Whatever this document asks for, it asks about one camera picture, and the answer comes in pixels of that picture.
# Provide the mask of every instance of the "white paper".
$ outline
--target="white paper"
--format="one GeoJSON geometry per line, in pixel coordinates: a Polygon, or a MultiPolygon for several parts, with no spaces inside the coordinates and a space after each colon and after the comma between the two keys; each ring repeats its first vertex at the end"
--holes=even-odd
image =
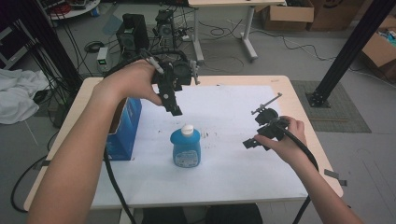
{"type": "MultiPolygon", "coordinates": [[[[111,162],[128,204],[243,203],[306,196],[296,174],[273,150],[243,145],[260,128],[251,111],[275,97],[271,87],[183,87],[176,95],[182,116],[142,101],[132,160],[111,162]],[[201,133],[201,163],[194,168],[173,164],[170,135],[186,123],[201,133]]],[[[276,101],[268,107],[281,115],[276,101]]],[[[92,206],[118,204],[103,167],[92,206]]]]}

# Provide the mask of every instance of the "white cap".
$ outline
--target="white cap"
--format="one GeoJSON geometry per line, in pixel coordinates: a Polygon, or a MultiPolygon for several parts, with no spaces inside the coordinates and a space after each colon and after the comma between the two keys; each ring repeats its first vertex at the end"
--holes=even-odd
{"type": "Polygon", "coordinates": [[[181,133],[185,137],[190,137],[192,136],[192,133],[194,132],[194,126],[191,124],[186,124],[181,128],[181,133]]]}

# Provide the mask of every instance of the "white cloth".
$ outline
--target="white cloth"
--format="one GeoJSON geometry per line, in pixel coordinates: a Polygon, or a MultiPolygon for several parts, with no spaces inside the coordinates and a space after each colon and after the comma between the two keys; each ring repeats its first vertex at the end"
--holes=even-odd
{"type": "Polygon", "coordinates": [[[31,117],[38,110],[35,93],[48,86],[42,71],[0,69],[0,123],[13,124],[31,117]]]}

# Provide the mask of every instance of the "forearm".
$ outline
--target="forearm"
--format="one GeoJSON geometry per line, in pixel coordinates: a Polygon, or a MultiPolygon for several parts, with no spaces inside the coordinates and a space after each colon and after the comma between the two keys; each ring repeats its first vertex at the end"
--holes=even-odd
{"type": "Polygon", "coordinates": [[[111,95],[96,93],[93,92],[51,161],[32,203],[29,223],[84,222],[96,190],[106,136],[119,101],[111,95]]]}
{"type": "Polygon", "coordinates": [[[309,160],[291,167],[302,180],[323,223],[362,223],[309,160]]]}

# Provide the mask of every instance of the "blue bottle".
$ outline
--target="blue bottle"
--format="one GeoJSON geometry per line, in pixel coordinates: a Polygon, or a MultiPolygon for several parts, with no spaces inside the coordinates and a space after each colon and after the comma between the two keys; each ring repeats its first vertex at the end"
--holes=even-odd
{"type": "Polygon", "coordinates": [[[173,159],[176,166],[190,168],[197,166],[201,161],[201,136],[190,124],[174,131],[171,142],[174,144],[173,159]]]}

